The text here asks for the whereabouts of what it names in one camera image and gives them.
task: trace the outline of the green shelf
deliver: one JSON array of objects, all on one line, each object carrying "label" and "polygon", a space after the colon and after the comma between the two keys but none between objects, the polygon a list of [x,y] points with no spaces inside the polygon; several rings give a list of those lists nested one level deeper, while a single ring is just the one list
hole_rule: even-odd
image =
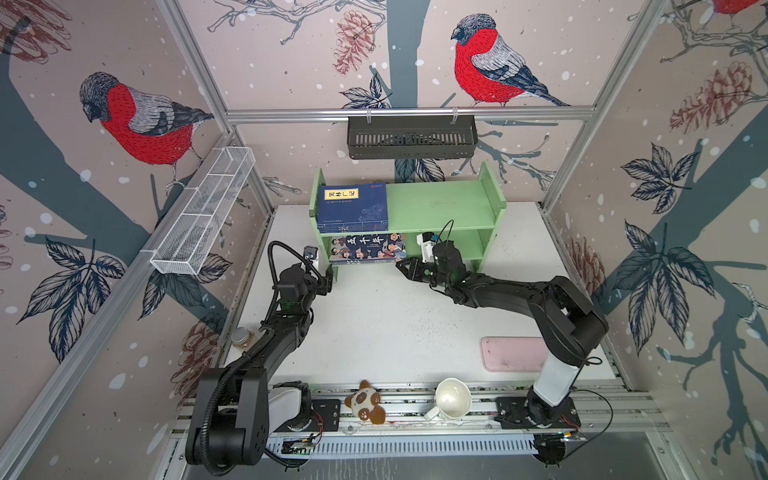
[{"label": "green shelf", "polygon": [[[310,197],[310,222],[322,254],[328,259],[331,238],[341,233],[317,230],[317,192],[325,184],[323,170],[318,168]],[[462,258],[472,261],[475,271],[482,269],[507,208],[502,189],[487,161],[480,167],[477,180],[387,184],[386,193],[389,229],[349,234],[402,233],[408,256],[420,257],[421,247],[416,243],[416,236],[429,231],[439,233],[453,220],[450,239],[462,252]]]}]

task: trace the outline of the brown and white plush toy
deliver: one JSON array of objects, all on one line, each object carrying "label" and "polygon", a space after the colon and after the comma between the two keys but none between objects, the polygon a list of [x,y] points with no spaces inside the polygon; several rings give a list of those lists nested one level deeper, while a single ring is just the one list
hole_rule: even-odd
[{"label": "brown and white plush toy", "polygon": [[360,382],[360,390],[346,397],[344,405],[352,409],[352,413],[364,422],[370,420],[374,425],[381,425],[386,420],[386,412],[381,405],[382,396],[371,387],[368,380]]}]

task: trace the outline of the book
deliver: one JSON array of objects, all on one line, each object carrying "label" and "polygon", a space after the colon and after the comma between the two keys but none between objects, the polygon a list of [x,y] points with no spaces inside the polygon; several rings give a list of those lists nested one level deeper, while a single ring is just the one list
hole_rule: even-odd
[{"label": "book", "polygon": [[332,265],[390,263],[406,258],[406,244],[400,233],[371,233],[334,237],[330,245]]},{"label": "book", "polygon": [[387,231],[386,184],[327,186],[318,189],[320,233]]}]

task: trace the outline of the pink tray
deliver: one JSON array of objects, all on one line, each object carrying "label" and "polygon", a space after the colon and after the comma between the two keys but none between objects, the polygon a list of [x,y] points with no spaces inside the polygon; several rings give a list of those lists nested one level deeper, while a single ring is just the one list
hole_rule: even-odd
[{"label": "pink tray", "polygon": [[544,339],[538,337],[486,336],[480,347],[489,372],[540,372],[549,355]]}]

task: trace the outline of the white wire mesh basket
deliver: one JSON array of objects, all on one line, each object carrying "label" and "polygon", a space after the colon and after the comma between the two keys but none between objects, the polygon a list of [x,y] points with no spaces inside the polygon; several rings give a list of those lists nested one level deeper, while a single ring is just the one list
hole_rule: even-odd
[{"label": "white wire mesh basket", "polygon": [[150,262],[160,273],[197,275],[255,163],[247,147],[225,147]]}]

